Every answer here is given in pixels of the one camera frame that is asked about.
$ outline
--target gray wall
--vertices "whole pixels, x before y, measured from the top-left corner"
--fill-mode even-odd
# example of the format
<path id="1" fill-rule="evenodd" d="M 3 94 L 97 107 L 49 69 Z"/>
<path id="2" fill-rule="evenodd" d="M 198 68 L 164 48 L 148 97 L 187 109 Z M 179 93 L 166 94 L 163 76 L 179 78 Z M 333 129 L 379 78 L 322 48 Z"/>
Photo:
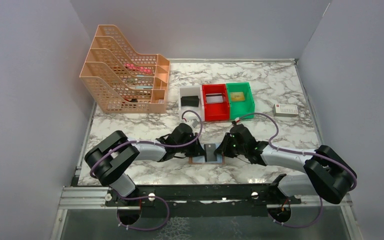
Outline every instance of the gray wall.
<path id="1" fill-rule="evenodd" d="M 330 0 L 71 0 L 92 38 L 117 25 L 167 58 L 299 58 Z"/>
<path id="2" fill-rule="evenodd" d="M 0 1 L 0 239 L 48 239 L 92 101 L 68 0 Z"/>
<path id="3" fill-rule="evenodd" d="M 358 174 L 365 239 L 384 239 L 384 1 L 334 0 L 298 62 L 323 138 Z"/>

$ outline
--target yellow sticky note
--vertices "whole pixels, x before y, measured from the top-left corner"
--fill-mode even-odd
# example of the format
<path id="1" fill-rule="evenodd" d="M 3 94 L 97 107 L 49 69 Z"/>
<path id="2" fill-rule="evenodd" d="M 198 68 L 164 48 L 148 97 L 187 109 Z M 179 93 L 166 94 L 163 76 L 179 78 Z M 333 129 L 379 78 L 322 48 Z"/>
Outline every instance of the yellow sticky note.
<path id="1" fill-rule="evenodd" d="M 245 101 L 244 93 L 241 92 L 241 91 L 231 92 L 230 93 L 230 100 L 232 102 L 242 102 L 242 101 Z"/>

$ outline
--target desktop file organizer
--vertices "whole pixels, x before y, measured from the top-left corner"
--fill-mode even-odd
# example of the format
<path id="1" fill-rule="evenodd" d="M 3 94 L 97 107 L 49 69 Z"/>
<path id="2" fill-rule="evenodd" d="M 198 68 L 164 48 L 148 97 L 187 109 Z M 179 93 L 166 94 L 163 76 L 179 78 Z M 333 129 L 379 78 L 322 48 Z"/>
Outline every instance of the desktop file organizer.
<path id="1" fill-rule="evenodd" d="M 170 62 L 137 53 L 114 25 L 99 25 L 80 78 L 105 113 L 166 113 Z"/>
<path id="2" fill-rule="evenodd" d="M 242 93 L 243 100 L 232 99 L 232 93 Z M 220 102 L 209 103 L 211 95 L 217 95 Z M 227 121 L 234 120 L 245 114 L 254 113 L 256 108 L 248 82 L 180 86 L 178 96 L 180 118 L 184 111 L 193 110 L 206 122 Z M 198 106 L 182 106 L 182 97 L 193 96 L 198 96 Z M 253 117 L 253 115 L 250 115 L 245 118 L 250 119 Z"/>

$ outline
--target marble tabletop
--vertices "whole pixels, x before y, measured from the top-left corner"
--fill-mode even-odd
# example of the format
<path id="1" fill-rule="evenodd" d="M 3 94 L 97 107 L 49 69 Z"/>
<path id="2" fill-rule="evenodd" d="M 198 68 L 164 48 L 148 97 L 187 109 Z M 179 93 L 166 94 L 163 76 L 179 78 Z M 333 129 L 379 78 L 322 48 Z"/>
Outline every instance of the marble tabletop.
<path id="1" fill-rule="evenodd" d="M 249 82 L 255 101 L 255 111 L 273 116 L 273 105 L 298 105 L 296 117 L 275 117 L 280 133 L 273 142 L 278 146 L 311 149 L 319 145 L 312 117 L 292 62 L 203 62 L 172 63 L 170 65 L 167 113 L 165 114 L 105 114 L 97 106 L 93 116 L 85 153 L 116 130 L 128 137 L 153 140 L 171 133 L 180 123 L 178 87 L 202 84 Z M 263 117 L 244 120 L 258 141 L 267 141 L 275 126 Z M 230 122 L 205 122 L 201 143 L 220 143 L 228 132 Z M 225 158 L 224 165 L 189 164 L 188 159 L 165 162 L 134 161 L 126 170 L 138 185 L 174 184 L 245 184 L 270 183 L 279 174 L 299 172 L 279 166 L 249 164 L 246 158 Z M 79 186 L 99 186 L 89 176 L 90 168 L 84 162 L 78 180 Z"/>

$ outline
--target green bin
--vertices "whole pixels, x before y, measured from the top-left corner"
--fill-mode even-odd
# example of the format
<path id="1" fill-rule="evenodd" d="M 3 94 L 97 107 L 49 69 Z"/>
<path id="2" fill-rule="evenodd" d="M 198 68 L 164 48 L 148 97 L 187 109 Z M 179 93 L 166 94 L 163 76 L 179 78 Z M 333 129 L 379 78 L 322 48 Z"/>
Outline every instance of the green bin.
<path id="1" fill-rule="evenodd" d="M 230 119 L 235 120 L 245 114 L 254 113 L 256 110 L 256 104 L 254 103 L 253 93 L 249 82 L 237 82 L 237 83 L 226 83 L 227 96 L 230 104 Z M 243 101 L 232 101 L 231 93 L 243 93 L 245 100 Z M 254 115 L 244 117 L 245 119 L 252 119 Z"/>

